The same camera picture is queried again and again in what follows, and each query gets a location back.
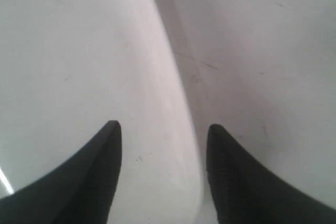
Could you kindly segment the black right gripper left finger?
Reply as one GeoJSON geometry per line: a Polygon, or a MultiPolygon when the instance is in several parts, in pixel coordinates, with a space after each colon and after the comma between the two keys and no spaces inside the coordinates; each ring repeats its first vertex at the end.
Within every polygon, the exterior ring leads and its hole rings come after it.
{"type": "Polygon", "coordinates": [[[1,223],[107,223],[121,163],[121,125],[109,121],[55,170],[1,199],[1,223]]]}

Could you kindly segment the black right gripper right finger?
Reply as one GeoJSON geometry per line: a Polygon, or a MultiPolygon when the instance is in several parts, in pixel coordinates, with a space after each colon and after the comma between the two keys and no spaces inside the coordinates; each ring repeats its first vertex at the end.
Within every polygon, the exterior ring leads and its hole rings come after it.
{"type": "Polygon", "coordinates": [[[335,209],[269,171],[219,124],[208,129],[206,170],[219,223],[335,223],[335,209]]]}

